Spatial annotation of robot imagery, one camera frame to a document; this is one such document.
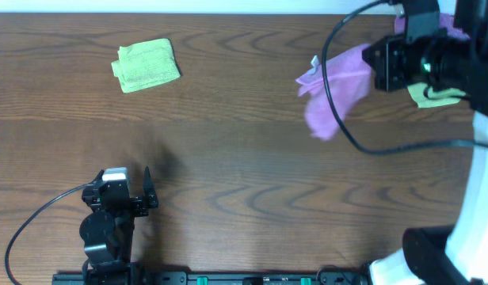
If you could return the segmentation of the pink microfiber cloth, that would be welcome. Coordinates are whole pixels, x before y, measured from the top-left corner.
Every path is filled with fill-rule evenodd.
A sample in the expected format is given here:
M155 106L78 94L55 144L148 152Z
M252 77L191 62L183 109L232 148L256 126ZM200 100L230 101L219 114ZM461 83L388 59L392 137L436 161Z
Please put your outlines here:
M370 92L372 69L362 59L362 51L368 47L361 44L326 61L330 94L342 120ZM321 61L314 57L311 63L312 68L295 80L300 84L298 95L310 96L304 118L311 136L328 141L336 135L339 125L326 97Z

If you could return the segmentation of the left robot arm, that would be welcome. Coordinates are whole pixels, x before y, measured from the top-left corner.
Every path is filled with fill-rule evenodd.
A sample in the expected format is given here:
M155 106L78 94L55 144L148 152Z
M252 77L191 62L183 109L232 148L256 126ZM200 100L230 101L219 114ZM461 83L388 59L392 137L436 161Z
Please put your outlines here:
M82 191L91 209L79 228L84 252L99 278L123 275L131 265L135 219L148 215L147 198L131 197L125 167L102 170Z

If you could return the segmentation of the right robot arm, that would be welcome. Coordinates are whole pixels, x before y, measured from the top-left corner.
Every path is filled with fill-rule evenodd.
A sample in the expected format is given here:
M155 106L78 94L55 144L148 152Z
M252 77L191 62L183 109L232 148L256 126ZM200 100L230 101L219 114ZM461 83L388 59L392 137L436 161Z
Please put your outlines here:
M399 247L404 229L454 222L469 149L389 156L343 135L312 137L295 79L355 1L310 15L163 14L180 80L149 92L153 141L144 162L162 216L144 238L149 265L195 272L356 267Z

